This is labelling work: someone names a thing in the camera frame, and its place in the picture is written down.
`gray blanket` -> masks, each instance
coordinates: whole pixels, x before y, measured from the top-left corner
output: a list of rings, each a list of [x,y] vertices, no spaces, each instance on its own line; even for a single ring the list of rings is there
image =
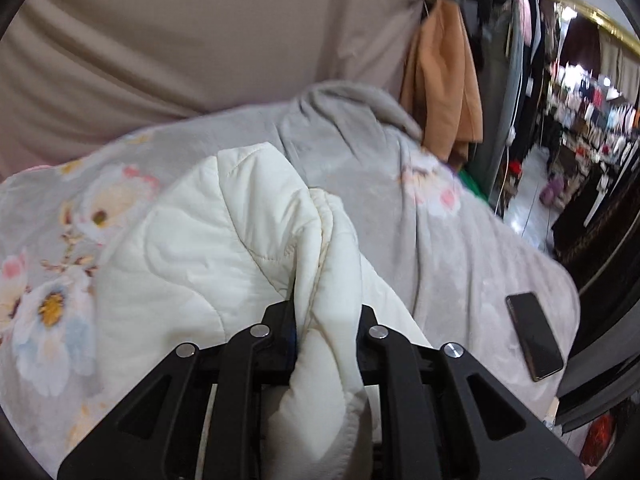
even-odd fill
[[[330,82],[290,102],[141,130],[8,179],[0,186],[0,404],[30,451],[55,474],[102,415],[90,297],[102,250],[198,161],[265,141],[309,187],[341,197],[360,250],[434,346],[463,344],[544,417],[561,373],[531,380],[504,298],[534,291],[566,357],[579,320],[572,280],[422,152],[419,138],[388,94]],[[55,352],[40,352],[46,345]]]

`white flower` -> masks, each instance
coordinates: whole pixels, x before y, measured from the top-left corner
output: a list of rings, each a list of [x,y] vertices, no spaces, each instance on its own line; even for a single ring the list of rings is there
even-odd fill
[[[73,224],[91,240],[106,244],[140,218],[157,193],[158,180],[141,175],[136,166],[106,166],[84,192]]]
[[[94,372],[94,303],[89,284],[82,267],[70,266],[22,297],[12,350],[20,375],[43,396],[61,394],[71,370],[84,376]]]
[[[27,290],[27,253],[8,256],[0,268],[0,333],[11,324],[20,299]]]
[[[462,184],[431,153],[412,154],[411,164],[402,170],[402,183],[415,205],[432,216],[446,218],[460,209]]]

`beige curtain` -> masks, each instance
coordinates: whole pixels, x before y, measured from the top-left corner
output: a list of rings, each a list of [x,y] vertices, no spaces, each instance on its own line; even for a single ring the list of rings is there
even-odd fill
[[[620,48],[612,41],[608,32],[600,30],[600,73],[611,79],[611,83],[618,87],[618,53]]]
[[[638,98],[640,88],[640,64],[638,58],[629,56],[622,50],[618,56],[618,91],[632,104]]]
[[[609,77],[611,84],[629,102],[636,102],[640,88],[640,59],[603,30],[600,31],[600,73]]]
[[[421,12],[422,0],[26,0],[0,41],[0,181],[316,81],[398,96]]]

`metal screw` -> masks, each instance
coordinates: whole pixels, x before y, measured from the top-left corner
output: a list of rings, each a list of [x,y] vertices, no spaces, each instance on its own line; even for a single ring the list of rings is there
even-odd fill
[[[196,347],[191,343],[182,343],[175,349],[175,353],[178,354],[178,357],[191,357],[196,353]]]
[[[465,349],[462,348],[462,346],[460,346],[458,343],[447,343],[446,345],[444,345],[444,353],[449,357],[457,359],[463,353],[465,353]]]
[[[263,324],[253,325],[249,330],[249,333],[254,337],[267,337],[269,332],[269,327]]]
[[[369,335],[374,339],[384,339],[389,335],[389,330],[386,329],[386,326],[374,325],[369,328]]]

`green cloth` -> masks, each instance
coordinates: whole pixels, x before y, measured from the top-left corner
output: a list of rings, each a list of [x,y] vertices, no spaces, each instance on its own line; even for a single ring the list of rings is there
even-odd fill
[[[460,172],[458,173],[458,176],[460,177],[462,184],[464,184],[465,187],[471,193],[473,193],[478,198],[481,198],[485,202],[489,201],[488,198],[484,195],[484,193],[480,191],[480,187],[478,186],[478,183],[476,183],[476,181],[473,180],[473,177],[469,175],[465,170],[460,170]]]

